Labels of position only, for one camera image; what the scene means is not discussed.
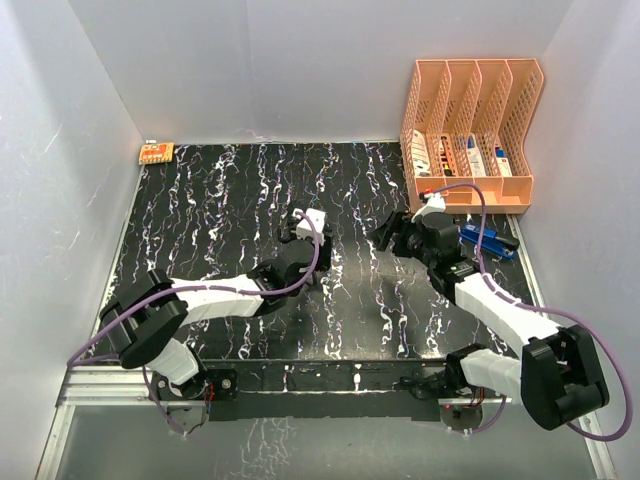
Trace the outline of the orange black padlock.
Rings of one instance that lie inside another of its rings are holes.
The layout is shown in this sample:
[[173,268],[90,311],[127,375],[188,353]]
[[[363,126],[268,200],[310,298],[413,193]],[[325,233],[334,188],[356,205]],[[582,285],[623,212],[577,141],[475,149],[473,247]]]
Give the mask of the orange black padlock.
[[320,284],[320,281],[318,278],[318,274],[316,272],[313,272],[312,275],[305,282],[305,285],[308,286],[310,289],[314,289],[318,287],[319,284]]

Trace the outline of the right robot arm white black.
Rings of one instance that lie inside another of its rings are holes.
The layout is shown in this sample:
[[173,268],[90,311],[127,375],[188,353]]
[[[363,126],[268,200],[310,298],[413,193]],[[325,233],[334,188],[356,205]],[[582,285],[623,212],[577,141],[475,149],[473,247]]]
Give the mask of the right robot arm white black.
[[420,261],[437,292],[481,320],[512,350],[512,356],[501,356],[472,344],[448,355],[445,381],[453,394],[466,397],[488,388],[523,405],[546,430],[609,403],[591,334],[580,325],[562,327],[489,287],[489,277],[463,253],[451,215],[413,219],[394,212],[369,238],[379,251]]

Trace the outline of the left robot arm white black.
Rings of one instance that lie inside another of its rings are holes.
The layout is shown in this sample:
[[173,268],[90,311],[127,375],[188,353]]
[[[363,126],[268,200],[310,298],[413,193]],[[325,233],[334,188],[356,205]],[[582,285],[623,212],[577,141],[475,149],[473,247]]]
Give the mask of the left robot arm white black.
[[331,267],[332,240],[284,243],[279,254],[233,278],[203,283],[171,279],[163,269],[148,271],[120,291],[100,312],[100,333],[124,369],[146,367],[163,377],[184,399],[205,396],[208,372],[193,348],[175,338],[183,326],[202,320],[253,318],[283,308],[308,280]]

